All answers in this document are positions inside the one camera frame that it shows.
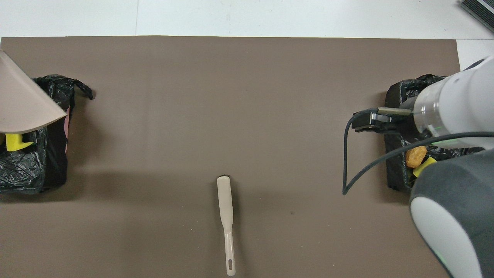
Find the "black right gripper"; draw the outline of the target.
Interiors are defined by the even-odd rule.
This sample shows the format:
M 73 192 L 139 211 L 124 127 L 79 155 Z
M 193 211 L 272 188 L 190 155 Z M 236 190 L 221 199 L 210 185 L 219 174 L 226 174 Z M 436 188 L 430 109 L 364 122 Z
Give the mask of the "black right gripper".
M 421 132 L 415 125 L 414 105 L 417 97 L 411 97 L 400 102 L 398 98 L 385 100 L 385 107 L 409 109 L 412 113 L 408 116 L 392 116 L 391 123 L 385 128 L 386 131 L 399 133 L 402 136 L 420 136 Z M 353 114 L 353 130 L 355 132 L 384 132 L 387 116 L 378 113 L 378 109 L 366 109 Z

